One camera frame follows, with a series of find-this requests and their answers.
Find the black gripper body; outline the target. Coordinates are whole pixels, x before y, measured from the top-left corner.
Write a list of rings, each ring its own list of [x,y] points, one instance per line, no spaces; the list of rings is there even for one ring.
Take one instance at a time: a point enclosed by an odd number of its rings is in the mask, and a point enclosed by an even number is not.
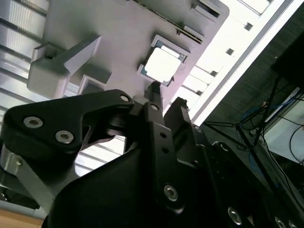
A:
[[[135,149],[70,183],[46,228],[301,228],[304,216],[269,192],[231,150]]]

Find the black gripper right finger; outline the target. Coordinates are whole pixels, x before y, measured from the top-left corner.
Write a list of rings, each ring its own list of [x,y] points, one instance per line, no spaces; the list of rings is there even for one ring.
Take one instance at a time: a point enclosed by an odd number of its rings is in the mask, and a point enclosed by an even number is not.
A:
[[[183,188],[192,182],[217,190],[219,152],[208,142],[202,129],[193,124],[187,101],[178,97],[164,116],[165,126],[171,129],[177,170],[174,177]]]

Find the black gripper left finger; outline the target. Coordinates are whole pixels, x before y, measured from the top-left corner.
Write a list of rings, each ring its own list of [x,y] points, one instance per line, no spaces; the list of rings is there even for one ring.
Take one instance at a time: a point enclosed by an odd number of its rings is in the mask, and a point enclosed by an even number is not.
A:
[[[108,90],[13,107],[0,133],[1,164],[51,211],[59,193],[80,179],[71,176],[77,155],[96,143],[121,135],[127,140],[123,155],[146,147],[174,151],[160,98],[153,92],[141,104]]]

